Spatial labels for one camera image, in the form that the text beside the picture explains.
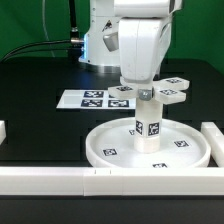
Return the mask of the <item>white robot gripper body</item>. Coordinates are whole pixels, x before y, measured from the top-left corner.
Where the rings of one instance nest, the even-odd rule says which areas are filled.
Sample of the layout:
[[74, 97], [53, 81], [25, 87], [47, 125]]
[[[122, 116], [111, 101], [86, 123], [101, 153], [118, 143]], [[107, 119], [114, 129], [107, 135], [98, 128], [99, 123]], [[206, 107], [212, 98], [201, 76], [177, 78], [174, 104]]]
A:
[[120, 68], [126, 82], [152, 82], [171, 42], [171, 22], [171, 16], [120, 20]]

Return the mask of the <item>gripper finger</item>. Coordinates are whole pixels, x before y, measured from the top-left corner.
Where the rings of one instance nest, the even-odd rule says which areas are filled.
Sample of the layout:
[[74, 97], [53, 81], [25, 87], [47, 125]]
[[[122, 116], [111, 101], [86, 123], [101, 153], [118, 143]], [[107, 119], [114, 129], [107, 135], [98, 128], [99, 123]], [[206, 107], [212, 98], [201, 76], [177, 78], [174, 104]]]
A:
[[153, 97], [153, 91], [151, 89], [139, 89], [139, 99], [142, 101], [150, 101]]

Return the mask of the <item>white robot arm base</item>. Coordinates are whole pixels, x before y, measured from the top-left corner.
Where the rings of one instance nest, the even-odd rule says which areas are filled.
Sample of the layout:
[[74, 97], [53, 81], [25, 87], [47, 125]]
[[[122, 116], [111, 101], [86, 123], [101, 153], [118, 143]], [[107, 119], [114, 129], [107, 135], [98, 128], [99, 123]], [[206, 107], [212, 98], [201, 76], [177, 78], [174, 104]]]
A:
[[84, 35], [80, 65], [100, 73], [119, 73], [119, 50], [110, 52], [103, 36], [118, 33], [120, 18], [114, 13], [114, 0], [90, 0], [90, 28]]

